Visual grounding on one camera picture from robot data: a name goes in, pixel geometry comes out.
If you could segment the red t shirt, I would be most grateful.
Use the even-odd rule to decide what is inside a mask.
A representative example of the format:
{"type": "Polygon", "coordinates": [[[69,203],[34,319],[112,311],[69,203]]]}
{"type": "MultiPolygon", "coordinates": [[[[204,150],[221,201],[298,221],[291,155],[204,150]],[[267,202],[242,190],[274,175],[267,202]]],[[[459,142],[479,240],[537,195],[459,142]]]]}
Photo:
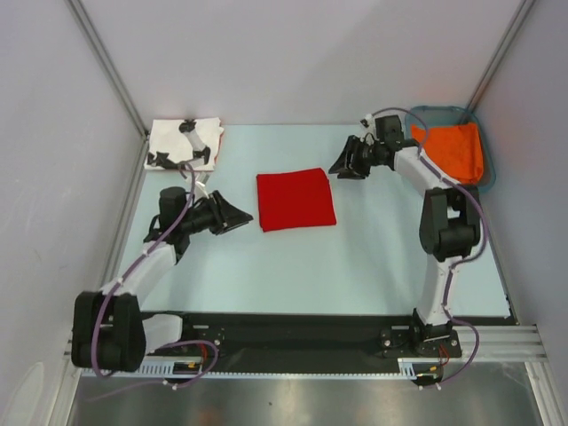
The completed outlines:
{"type": "Polygon", "coordinates": [[[336,225],[329,179],[321,168],[258,174],[256,191],[265,233],[336,225]]]}

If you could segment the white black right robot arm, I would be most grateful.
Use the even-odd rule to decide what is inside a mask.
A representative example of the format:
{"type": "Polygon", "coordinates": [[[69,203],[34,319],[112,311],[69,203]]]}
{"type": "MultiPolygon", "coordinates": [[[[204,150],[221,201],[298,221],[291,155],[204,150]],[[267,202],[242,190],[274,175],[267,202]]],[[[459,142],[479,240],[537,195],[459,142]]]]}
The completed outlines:
{"type": "Polygon", "coordinates": [[[363,135],[348,137],[328,172],[340,179],[362,180],[373,167],[385,166],[421,195],[419,242],[428,264],[409,344],[416,354],[429,356],[457,322],[450,311],[452,283],[459,267],[485,250],[487,230],[477,187],[450,177],[426,154],[421,140],[406,138],[401,111],[384,108],[363,118],[363,135]]]}

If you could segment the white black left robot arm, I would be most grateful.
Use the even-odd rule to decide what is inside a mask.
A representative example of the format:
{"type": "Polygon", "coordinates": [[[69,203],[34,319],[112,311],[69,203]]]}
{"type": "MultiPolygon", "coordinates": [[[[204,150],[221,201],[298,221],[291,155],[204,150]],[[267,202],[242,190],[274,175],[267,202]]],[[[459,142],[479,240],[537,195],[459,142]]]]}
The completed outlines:
{"type": "Polygon", "coordinates": [[[218,191],[196,197],[180,186],[160,192],[159,212],[152,218],[141,253],[119,277],[98,291],[75,299],[71,360],[96,375],[136,371],[145,355],[168,346],[176,354],[190,352],[195,332],[176,314],[142,312],[144,301],[162,277],[183,258],[196,233],[228,233],[253,217],[218,191]]]}

